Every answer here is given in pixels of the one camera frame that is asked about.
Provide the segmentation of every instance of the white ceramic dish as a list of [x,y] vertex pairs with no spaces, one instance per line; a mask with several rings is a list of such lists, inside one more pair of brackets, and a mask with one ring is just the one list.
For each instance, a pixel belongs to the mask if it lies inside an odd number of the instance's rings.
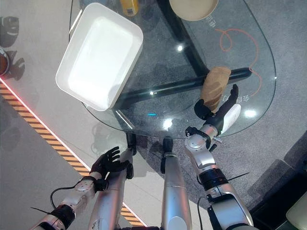
[[85,9],[56,74],[57,85],[98,111],[112,108],[141,51],[140,27],[99,3]]

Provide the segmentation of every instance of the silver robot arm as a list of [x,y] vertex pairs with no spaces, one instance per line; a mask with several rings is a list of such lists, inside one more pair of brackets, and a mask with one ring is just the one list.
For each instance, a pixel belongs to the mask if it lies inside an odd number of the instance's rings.
[[253,226],[248,209],[209,151],[211,141],[219,141],[217,136],[225,132],[238,118],[240,105],[235,104],[237,92],[238,88],[234,85],[230,101],[224,103],[214,116],[207,118],[201,129],[189,127],[186,130],[188,138],[185,140],[185,153],[189,156],[210,202],[208,214],[214,230]]
[[92,172],[90,176],[84,177],[60,205],[44,216],[31,230],[66,230],[85,210],[89,200],[94,198],[94,181],[101,178],[102,175],[99,172]]
[[60,205],[44,216],[31,230],[66,230],[85,210],[96,192],[108,188],[108,181],[105,180],[108,172],[121,172],[131,166],[128,160],[116,161],[119,158],[117,154],[119,150],[115,147],[101,155],[93,164],[89,176],[83,177]]

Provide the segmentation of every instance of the floor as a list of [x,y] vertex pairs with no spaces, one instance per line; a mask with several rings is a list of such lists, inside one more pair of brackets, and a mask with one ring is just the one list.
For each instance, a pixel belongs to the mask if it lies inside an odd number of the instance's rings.
[[[295,169],[297,162],[293,159],[301,151],[297,147],[293,150],[292,146],[307,130],[307,3],[303,0],[247,3],[275,58],[275,97],[260,121],[223,138],[214,156],[228,178],[250,172],[232,184],[252,208],[276,181]],[[124,133],[102,125],[55,84],[55,73],[68,41],[70,0],[3,0],[0,4],[0,16],[17,17],[19,26],[16,35],[12,33],[3,39],[1,34],[1,46],[10,51],[14,63],[5,82],[87,165],[114,145],[124,149]],[[124,201],[146,224],[159,226],[163,179],[156,172],[159,162],[152,153],[158,153],[161,140],[139,137],[138,143],[135,178],[126,183]],[[201,189],[190,179],[193,172],[187,157],[181,154],[183,142],[176,141],[174,149],[187,172],[186,183],[192,188],[189,197],[193,228],[199,229],[195,199]],[[5,102],[1,102],[0,170],[0,205],[5,207],[0,212],[0,229],[29,228],[42,217],[42,213],[30,207],[49,210],[50,191],[73,184],[79,178]],[[92,205],[71,229],[86,228]],[[209,228],[205,212],[203,216]]]

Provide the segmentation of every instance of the gray carpet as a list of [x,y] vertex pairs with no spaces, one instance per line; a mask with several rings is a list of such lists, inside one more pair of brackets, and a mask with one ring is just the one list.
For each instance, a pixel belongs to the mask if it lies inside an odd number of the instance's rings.
[[[301,169],[302,159],[306,159],[307,2],[247,2],[275,58],[275,97],[260,121],[244,131],[224,137],[213,155],[227,178],[250,172],[233,180],[232,184],[247,207],[252,209]],[[161,138],[138,138],[140,153],[157,172],[161,143]],[[202,187],[183,153],[183,143],[183,140],[176,140],[174,152],[180,159],[189,198],[195,202]]]

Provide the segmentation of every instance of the glass table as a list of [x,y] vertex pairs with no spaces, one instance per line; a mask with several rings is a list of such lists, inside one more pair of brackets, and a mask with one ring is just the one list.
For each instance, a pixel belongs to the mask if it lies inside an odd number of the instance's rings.
[[131,20],[144,35],[142,53],[115,106],[99,112],[85,105],[104,124],[138,135],[185,138],[188,126],[204,123],[195,115],[194,104],[214,66],[232,69],[220,105],[232,83],[239,87],[241,114],[223,136],[251,126],[269,108],[276,83],[274,59],[243,0],[220,0],[209,17],[196,22],[177,17],[168,0],[134,0],[134,16],[124,13],[119,0],[72,0],[70,28],[92,2]]

